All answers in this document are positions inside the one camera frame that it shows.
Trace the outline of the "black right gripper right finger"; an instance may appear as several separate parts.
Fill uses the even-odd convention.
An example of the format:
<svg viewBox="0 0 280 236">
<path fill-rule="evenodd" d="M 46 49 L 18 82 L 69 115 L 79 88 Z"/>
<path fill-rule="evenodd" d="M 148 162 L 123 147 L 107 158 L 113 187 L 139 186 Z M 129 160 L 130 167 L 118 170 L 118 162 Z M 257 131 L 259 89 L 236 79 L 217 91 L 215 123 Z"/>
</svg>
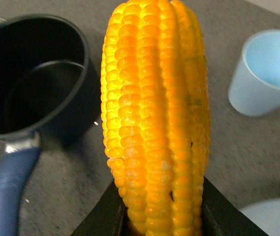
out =
<svg viewBox="0 0 280 236">
<path fill-rule="evenodd" d="M 202 198 L 202 229 L 205 236 L 267 235 L 206 178 Z"/>
</svg>

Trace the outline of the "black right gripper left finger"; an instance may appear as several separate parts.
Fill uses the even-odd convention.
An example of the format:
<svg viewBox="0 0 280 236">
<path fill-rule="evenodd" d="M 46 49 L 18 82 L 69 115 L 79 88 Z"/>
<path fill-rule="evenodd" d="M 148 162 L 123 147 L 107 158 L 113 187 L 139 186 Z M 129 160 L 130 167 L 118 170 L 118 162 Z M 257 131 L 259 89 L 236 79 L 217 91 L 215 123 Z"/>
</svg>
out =
<svg viewBox="0 0 280 236">
<path fill-rule="evenodd" d="M 126 206 L 112 180 L 95 207 L 72 233 L 73 236 L 126 235 Z"/>
</svg>

